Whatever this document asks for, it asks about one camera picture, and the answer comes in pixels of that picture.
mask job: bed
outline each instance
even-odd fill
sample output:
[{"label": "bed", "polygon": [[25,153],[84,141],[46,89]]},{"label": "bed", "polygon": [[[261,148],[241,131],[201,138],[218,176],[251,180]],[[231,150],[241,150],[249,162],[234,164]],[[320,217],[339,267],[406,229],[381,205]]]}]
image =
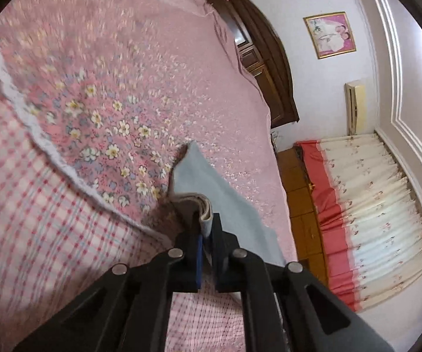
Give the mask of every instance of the bed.
[{"label": "bed", "polygon": [[[191,140],[296,260],[269,128],[205,0],[13,0],[0,15],[0,351],[115,263],[172,245],[169,175]],[[244,349],[230,295],[206,282],[174,295],[166,350]]]}]

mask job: blue cloth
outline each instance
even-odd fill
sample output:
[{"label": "blue cloth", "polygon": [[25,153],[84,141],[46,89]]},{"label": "blue cloth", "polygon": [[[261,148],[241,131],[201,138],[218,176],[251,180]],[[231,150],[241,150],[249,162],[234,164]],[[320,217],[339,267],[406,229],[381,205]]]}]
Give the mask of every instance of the blue cloth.
[{"label": "blue cloth", "polygon": [[189,226],[194,211],[200,211],[205,238],[211,232],[212,213],[219,213],[222,229],[235,234],[241,248],[267,263],[285,265],[275,231],[263,225],[256,209],[208,163],[195,141],[173,169],[170,199]]}]

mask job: wall molding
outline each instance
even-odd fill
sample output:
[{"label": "wall molding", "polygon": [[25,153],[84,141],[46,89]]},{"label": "wall molding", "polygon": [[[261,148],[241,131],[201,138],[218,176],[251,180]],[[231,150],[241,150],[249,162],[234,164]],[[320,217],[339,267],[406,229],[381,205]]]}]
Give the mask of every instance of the wall molding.
[{"label": "wall molding", "polygon": [[[395,20],[393,13],[390,8],[388,0],[375,0],[378,13],[382,20],[384,28],[385,39],[388,46],[388,55],[390,60],[390,77],[392,81],[392,109],[390,114],[390,123],[392,127],[398,132],[398,134],[406,141],[414,154],[418,157],[418,160],[422,164],[422,142],[413,132],[413,130],[402,120],[401,108],[402,108],[402,97],[403,97],[403,71],[401,62],[401,51],[400,43],[395,26]],[[385,141],[388,147],[391,149],[400,165],[403,167],[407,177],[409,178],[420,204],[422,206],[422,188],[418,182],[418,179],[414,176],[408,163],[399,152],[398,148],[393,144],[392,140],[385,131],[381,128],[376,128],[381,138]]]}]

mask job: metal screw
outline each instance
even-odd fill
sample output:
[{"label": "metal screw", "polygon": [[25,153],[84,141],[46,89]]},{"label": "metal screw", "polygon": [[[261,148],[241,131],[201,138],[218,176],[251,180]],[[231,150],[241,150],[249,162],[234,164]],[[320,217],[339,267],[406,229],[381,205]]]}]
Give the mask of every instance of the metal screw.
[{"label": "metal screw", "polygon": [[232,251],[232,255],[235,258],[245,258],[245,257],[247,257],[247,250],[245,250],[245,249],[234,249]]},{"label": "metal screw", "polygon": [[299,262],[290,262],[287,267],[290,272],[296,273],[296,274],[301,273],[302,270],[304,269]]},{"label": "metal screw", "polygon": [[173,249],[169,250],[169,257],[170,258],[181,258],[181,257],[183,257],[183,250],[174,247]]},{"label": "metal screw", "polygon": [[128,271],[128,266],[124,265],[123,263],[117,263],[115,266],[112,267],[112,273],[115,275],[123,275],[126,274]]}]

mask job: wooden headboard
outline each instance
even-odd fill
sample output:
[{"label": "wooden headboard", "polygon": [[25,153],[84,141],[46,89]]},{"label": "wooden headboard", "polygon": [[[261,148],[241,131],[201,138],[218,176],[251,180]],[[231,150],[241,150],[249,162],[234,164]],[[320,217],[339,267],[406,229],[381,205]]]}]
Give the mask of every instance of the wooden headboard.
[{"label": "wooden headboard", "polygon": [[271,111],[271,127],[299,121],[283,44],[250,0],[208,0],[236,38],[243,65],[252,73]]}]

